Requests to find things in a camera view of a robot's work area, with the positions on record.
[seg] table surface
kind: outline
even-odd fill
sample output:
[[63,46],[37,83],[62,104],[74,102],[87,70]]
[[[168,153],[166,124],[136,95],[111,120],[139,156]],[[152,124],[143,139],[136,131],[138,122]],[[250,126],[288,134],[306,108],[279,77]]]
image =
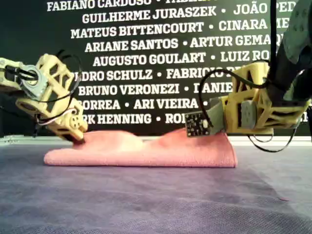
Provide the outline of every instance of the table surface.
[[51,167],[0,148],[0,234],[309,234],[311,147],[236,147],[238,167]]

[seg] black cable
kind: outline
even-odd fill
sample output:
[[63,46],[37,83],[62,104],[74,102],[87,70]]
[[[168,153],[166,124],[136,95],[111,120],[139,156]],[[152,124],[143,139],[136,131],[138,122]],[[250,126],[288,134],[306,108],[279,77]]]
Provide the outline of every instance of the black cable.
[[258,141],[258,142],[261,142],[261,143],[268,143],[270,142],[271,140],[273,140],[273,137],[274,137],[274,134],[271,135],[271,138],[269,140],[260,140],[258,139],[255,134],[253,135],[253,137]]
[[270,56],[270,73],[275,74],[276,72],[276,49],[277,49],[277,25],[276,25],[276,0],[270,2],[270,25],[271,25],[271,56]]

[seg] robotic arm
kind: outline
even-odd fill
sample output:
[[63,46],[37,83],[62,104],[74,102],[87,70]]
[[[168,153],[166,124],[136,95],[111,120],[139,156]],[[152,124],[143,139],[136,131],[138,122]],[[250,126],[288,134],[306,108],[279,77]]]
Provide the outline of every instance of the robotic arm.
[[231,74],[233,91],[228,96],[211,99],[210,108],[205,110],[201,87],[212,72],[207,74],[199,86],[202,111],[185,114],[188,136],[213,135],[221,131],[248,136],[273,135],[277,128],[294,129],[295,133],[311,104],[311,23],[312,1],[299,0],[273,59],[276,63],[270,67],[265,61],[256,61],[234,72],[215,70]]
[[88,125],[83,107],[69,91],[73,80],[74,74],[54,55],[41,56],[35,66],[0,58],[0,92],[17,96],[17,107],[38,126],[79,144]]

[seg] circuit board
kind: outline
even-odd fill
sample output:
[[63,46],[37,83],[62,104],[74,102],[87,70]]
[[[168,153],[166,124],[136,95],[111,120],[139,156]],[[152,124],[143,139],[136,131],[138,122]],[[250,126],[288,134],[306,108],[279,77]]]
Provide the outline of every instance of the circuit board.
[[185,127],[188,137],[209,135],[208,122],[202,111],[185,114]]

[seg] pink microfiber cloth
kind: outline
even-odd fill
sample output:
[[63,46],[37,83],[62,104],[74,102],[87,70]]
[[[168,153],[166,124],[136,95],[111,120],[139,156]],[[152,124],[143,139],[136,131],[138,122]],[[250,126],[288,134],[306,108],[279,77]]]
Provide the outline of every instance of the pink microfiber cloth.
[[178,129],[152,141],[124,131],[93,131],[85,143],[52,150],[44,162],[54,166],[228,167],[237,165],[225,133],[187,137]]

